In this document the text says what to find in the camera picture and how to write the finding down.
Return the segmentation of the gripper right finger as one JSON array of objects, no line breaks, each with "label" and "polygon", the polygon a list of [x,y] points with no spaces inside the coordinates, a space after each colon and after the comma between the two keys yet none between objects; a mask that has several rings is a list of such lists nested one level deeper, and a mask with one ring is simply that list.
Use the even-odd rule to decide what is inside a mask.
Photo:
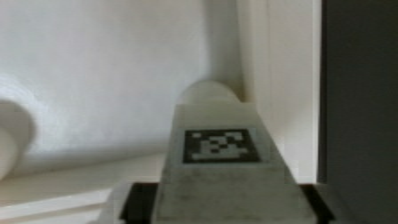
[{"label": "gripper right finger", "polygon": [[300,189],[316,214],[316,224],[332,224],[336,216],[312,184],[300,184]]}]

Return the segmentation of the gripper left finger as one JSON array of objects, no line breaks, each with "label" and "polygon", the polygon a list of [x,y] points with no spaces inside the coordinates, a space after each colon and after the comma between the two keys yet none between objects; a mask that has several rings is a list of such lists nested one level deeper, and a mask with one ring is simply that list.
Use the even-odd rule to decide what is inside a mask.
[{"label": "gripper left finger", "polygon": [[156,190],[156,183],[131,185],[119,214],[122,224],[151,224]]}]

